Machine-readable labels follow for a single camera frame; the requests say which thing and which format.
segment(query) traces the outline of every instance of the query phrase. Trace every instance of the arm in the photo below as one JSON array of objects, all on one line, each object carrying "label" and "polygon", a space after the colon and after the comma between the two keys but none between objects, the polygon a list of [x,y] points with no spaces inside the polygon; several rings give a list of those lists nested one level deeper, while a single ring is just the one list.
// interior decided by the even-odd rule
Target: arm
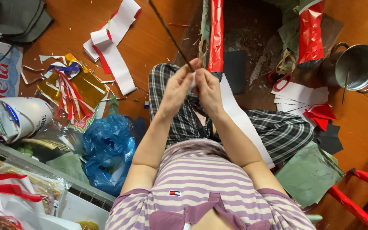
[{"label": "arm", "polygon": [[197,70],[195,78],[197,88],[194,93],[199,95],[201,105],[212,119],[231,161],[247,173],[255,189],[271,188],[286,194],[258,149],[225,112],[219,80],[205,69]]},{"label": "arm", "polygon": [[[198,69],[202,61],[194,59],[190,64]],[[137,147],[120,194],[136,188],[150,190],[153,186],[166,147],[170,123],[186,99],[193,81],[190,72],[188,65],[185,65],[167,81],[159,109]]]}]

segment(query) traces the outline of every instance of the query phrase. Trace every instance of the white bucket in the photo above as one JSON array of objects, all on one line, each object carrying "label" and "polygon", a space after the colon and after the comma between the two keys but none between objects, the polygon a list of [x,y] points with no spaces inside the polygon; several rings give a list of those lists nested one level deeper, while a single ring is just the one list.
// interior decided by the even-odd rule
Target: white bucket
[{"label": "white bucket", "polygon": [[0,102],[9,105],[19,119],[19,131],[14,142],[28,137],[42,128],[53,118],[53,110],[44,100],[36,97],[3,97]]}]

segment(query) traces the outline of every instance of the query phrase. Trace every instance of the shirt logo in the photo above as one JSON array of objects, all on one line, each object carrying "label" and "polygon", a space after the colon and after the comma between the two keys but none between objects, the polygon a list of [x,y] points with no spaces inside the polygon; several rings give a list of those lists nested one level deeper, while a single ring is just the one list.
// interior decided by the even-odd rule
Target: shirt logo
[{"label": "shirt logo", "polygon": [[168,195],[169,196],[178,196],[178,197],[180,197],[181,196],[181,192],[180,191],[169,191],[168,192]]}]

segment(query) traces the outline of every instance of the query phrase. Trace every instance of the metal pot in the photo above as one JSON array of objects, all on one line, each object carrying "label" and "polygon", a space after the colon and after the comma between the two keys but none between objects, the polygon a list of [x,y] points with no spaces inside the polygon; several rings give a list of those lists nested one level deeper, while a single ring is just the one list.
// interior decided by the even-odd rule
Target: metal pot
[{"label": "metal pot", "polygon": [[[340,46],[344,46],[346,50],[336,53]],[[336,44],[323,61],[320,71],[328,86],[342,88],[345,88],[346,77],[350,71],[347,90],[368,93],[368,45],[350,47],[345,42]]]}]

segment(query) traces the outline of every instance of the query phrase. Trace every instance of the hand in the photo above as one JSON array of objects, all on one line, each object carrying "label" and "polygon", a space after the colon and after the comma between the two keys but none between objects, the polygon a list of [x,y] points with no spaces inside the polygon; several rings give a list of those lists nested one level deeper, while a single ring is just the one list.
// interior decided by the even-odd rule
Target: hand
[{"label": "hand", "polygon": [[211,119],[224,113],[222,106],[220,81],[206,69],[198,69],[195,72],[197,87],[193,92],[200,98],[200,103]]},{"label": "hand", "polygon": [[[190,61],[190,64],[197,70],[201,68],[202,61],[196,58]],[[188,65],[184,65],[167,81],[159,111],[168,118],[173,118],[186,99],[192,82],[193,74]]]}]

